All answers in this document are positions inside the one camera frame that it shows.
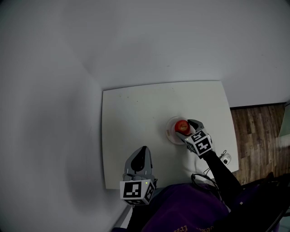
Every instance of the white wall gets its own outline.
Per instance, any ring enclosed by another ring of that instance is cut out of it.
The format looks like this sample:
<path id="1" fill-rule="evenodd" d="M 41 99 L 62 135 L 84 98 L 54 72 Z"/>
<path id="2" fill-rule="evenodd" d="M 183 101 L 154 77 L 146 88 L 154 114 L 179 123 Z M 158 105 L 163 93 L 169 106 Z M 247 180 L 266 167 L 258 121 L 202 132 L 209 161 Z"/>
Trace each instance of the white wall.
<path id="1" fill-rule="evenodd" d="M 290 98 L 284 0 L 71 0 L 61 25 L 104 89 L 222 80 L 230 106 Z"/>
<path id="2" fill-rule="evenodd" d="M 290 97 L 290 14 L 272 0 L 6 1 L 0 7 L 0 227 L 108 231 L 102 89 L 222 80 L 231 106 Z"/>
<path id="3" fill-rule="evenodd" d="M 109 231 L 125 206 L 104 190 L 102 90 L 62 41 L 60 8 L 18 2 L 0 12 L 4 232 Z"/>

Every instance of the white table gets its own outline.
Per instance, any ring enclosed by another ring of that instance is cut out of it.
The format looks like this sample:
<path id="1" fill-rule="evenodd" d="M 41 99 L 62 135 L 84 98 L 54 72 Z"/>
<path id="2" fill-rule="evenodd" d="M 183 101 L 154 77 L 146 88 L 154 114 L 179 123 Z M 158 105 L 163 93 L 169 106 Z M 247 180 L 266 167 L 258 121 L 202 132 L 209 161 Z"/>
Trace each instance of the white table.
<path id="1" fill-rule="evenodd" d="M 139 147 L 151 151 L 157 187 L 190 182 L 191 173 L 208 168 L 203 159 L 166 137 L 173 116 L 201 121 L 219 156 L 227 150 L 230 171 L 239 168 L 237 142 L 227 98 L 219 81 L 176 82 L 103 92 L 102 152 L 107 189 L 119 189 L 125 162 Z"/>

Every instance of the purple cloth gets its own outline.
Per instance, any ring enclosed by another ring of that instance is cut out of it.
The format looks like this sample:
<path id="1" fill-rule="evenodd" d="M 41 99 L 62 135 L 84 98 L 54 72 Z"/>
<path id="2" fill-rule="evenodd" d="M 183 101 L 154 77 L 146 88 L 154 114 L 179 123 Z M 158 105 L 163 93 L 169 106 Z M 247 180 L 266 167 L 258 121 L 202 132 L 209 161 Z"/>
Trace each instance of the purple cloth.
<path id="1" fill-rule="evenodd" d="M 163 198 L 166 200 L 142 232 L 209 232 L 216 220 L 229 213 L 226 205 L 211 191 L 201 191 L 190 184 L 171 186 Z"/>

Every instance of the wooden floor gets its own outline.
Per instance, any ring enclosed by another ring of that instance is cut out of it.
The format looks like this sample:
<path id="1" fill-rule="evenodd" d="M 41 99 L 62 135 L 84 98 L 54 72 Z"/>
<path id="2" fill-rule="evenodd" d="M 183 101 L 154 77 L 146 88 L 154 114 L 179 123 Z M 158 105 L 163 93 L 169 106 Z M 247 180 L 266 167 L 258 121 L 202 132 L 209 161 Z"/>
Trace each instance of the wooden floor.
<path id="1" fill-rule="evenodd" d="M 231 110 L 235 126 L 241 184 L 267 176 L 290 173 L 290 146 L 282 147 L 278 134 L 284 105 Z"/>

